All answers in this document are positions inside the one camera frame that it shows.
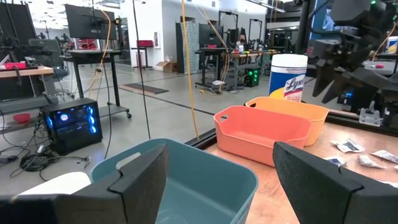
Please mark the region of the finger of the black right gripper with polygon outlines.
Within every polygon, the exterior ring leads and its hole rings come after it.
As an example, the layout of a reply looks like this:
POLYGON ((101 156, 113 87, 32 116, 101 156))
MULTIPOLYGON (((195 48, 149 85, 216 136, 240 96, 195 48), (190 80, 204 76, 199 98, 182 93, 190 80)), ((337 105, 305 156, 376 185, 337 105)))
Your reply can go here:
POLYGON ((317 70, 317 80, 313 88, 312 96, 318 96, 330 83, 328 79, 329 67, 326 63, 326 60, 319 59, 315 66, 317 70))
POLYGON ((324 85, 329 87, 322 99, 322 103, 330 102, 353 85, 353 78, 349 73, 332 67, 322 69, 322 80, 325 83, 324 85))

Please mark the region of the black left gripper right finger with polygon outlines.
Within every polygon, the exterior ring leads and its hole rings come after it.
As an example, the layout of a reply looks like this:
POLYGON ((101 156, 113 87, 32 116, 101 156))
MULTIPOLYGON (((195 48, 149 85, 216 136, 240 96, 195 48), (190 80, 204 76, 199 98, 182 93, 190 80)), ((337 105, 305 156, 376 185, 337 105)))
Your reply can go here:
POLYGON ((284 142, 273 161, 300 223, 397 224, 397 188, 284 142))

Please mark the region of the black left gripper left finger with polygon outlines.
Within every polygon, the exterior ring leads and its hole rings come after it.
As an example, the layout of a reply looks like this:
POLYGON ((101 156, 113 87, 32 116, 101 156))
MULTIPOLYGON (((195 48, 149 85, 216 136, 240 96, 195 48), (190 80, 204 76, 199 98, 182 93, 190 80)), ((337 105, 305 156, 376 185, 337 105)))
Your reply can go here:
POLYGON ((155 223, 168 166, 168 147, 158 144, 73 194, 1 198, 1 223, 155 223))

